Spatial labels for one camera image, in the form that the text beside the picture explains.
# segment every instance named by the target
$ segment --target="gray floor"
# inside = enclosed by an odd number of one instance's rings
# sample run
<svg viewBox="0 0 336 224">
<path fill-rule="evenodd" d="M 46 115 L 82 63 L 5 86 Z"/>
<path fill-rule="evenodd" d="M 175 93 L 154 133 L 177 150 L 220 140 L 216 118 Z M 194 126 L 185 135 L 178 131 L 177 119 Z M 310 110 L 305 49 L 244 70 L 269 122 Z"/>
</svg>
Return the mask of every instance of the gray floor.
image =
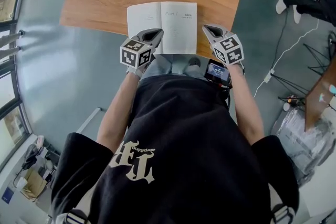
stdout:
<svg viewBox="0 0 336 224">
<path fill-rule="evenodd" d="M 19 89 L 32 129 L 59 150 L 67 134 L 76 131 L 96 107 L 108 108 L 125 76 L 125 67 L 119 64 L 119 46 L 125 36 L 60 26 L 63 2 L 23 1 L 18 29 L 26 35 L 18 41 L 23 50 L 17 55 Z M 253 93 L 270 68 L 284 24 L 285 13 L 276 14 L 276 2 L 240 0 L 234 22 L 233 31 L 243 42 L 246 78 Z M 316 19 L 304 15 L 296 25 L 290 10 L 278 55 L 316 23 Z M 320 22 L 319 29 L 302 41 L 323 50 L 330 29 L 330 24 Z M 276 74 L 310 88 L 318 76 L 307 65 L 316 63 L 300 42 L 278 63 Z M 274 79 L 259 89 L 256 101 L 267 134 L 281 110 L 277 96 L 287 93 Z M 84 134 L 94 138 L 102 117 L 103 112 Z"/>
</svg>

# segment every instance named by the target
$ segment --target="electronic device with screen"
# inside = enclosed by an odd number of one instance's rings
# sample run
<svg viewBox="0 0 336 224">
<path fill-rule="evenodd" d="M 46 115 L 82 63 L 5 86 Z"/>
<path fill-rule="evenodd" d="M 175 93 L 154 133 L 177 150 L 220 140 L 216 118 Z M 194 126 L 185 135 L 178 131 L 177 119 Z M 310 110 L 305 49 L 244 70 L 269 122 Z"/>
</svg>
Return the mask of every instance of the electronic device with screen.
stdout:
<svg viewBox="0 0 336 224">
<path fill-rule="evenodd" d="M 229 70 L 222 63 L 210 59 L 204 77 L 215 84 L 231 88 Z"/>
</svg>

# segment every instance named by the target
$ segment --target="shoe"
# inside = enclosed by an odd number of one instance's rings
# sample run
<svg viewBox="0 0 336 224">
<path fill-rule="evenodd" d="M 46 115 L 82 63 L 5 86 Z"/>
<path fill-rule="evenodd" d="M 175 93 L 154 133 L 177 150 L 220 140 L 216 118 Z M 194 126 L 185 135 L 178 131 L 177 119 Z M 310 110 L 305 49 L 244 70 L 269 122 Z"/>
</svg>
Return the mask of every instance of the shoe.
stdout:
<svg viewBox="0 0 336 224">
<path fill-rule="evenodd" d="M 286 8 L 287 6 L 285 5 L 284 0 L 279 0 L 275 7 L 277 14 L 281 14 Z"/>
<path fill-rule="evenodd" d="M 201 61 L 197 57 L 193 57 L 189 60 L 189 66 L 199 66 L 201 67 Z"/>
<path fill-rule="evenodd" d="M 293 5 L 293 11 L 294 11 L 294 22 L 296 24 L 299 24 L 300 23 L 300 19 L 301 19 L 301 14 L 297 11 L 296 5 Z"/>
</svg>

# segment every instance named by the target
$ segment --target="book page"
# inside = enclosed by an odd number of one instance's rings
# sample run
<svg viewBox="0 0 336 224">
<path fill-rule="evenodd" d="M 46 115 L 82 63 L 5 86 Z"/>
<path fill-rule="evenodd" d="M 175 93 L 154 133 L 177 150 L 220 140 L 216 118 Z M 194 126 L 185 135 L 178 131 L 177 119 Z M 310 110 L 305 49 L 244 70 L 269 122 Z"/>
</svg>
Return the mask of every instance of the book page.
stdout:
<svg viewBox="0 0 336 224">
<path fill-rule="evenodd" d="M 136 36 L 143 30 L 161 28 L 160 2 L 144 3 L 128 7 L 127 26 L 129 38 Z M 155 53 L 162 53 L 162 42 Z"/>
<path fill-rule="evenodd" d="M 161 2 L 164 54 L 196 54 L 197 3 Z"/>
</svg>

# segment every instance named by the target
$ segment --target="display screen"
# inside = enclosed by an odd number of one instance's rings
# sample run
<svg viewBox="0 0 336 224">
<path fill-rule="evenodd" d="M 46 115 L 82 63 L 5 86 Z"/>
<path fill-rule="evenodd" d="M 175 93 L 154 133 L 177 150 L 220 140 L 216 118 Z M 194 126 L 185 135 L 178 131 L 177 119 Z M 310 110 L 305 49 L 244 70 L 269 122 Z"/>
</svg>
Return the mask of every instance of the display screen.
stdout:
<svg viewBox="0 0 336 224">
<path fill-rule="evenodd" d="M 214 63 L 209 63 L 207 73 L 222 81 L 227 81 L 229 77 L 229 71 L 226 68 L 217 66 Z"/>
</svg>

